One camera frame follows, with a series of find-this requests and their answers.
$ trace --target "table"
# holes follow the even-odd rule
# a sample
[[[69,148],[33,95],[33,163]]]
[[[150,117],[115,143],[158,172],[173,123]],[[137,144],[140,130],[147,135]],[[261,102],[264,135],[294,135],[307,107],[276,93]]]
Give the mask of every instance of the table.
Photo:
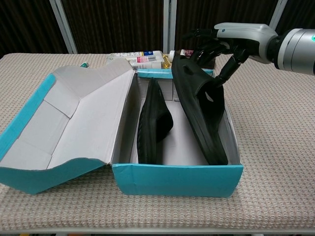
[[[0,132],[48,73],[85,61],[106,55],[4,56]],[[127,196],[107,166],[34,196],[0,184],[0,233],[315,232],[315,77],[249,59],[224,88],[244,164],[232,197]]]

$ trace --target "turquoise shoe box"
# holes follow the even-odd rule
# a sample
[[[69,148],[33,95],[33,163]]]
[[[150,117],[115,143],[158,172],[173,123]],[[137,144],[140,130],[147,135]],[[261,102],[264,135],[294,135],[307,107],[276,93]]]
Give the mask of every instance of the turquoise shoe box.
[[[0,182],[35,194],[112,165],[125,194],[230,196],[243,165],[228,108],[219,133],[229,164],[209,166],[171,78],[157,78],[174,119],[160,144],[163,165],[138,164],[137,123],[150,77],[137,77],[125,60],[54,71],[0,136]]]

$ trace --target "robotic hand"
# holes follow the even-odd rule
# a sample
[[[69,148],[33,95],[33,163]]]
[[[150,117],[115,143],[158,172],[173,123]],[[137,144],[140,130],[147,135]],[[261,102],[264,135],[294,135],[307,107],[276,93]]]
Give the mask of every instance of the robotic hand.
[[[191,56],[200,66],[220,54],[233,54],[215,78],[217,87],[248,57],[272,62],[280,70],[315,75],[315,29],[292,29],[278,36],[265,24],[220,23],[214,29],[195,29],[184,35],[184,39],[192,37],[207,39]]]

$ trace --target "black shoe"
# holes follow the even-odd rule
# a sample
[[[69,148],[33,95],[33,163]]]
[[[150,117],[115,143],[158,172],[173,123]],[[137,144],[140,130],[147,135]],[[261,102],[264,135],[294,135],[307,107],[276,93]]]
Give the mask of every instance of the black shoe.
[[[214,88],[213,77],[185,57],[174,57],[172,74],[178,98],[209,165],[227,165],[218,134],[224,113],[223,86]]]
[[[138,126],[139,164],[160,164],[157,159],[157,143],[166,137],[172,127],[173,118],[166,106],[161,88],[155,79],[150,79]]]

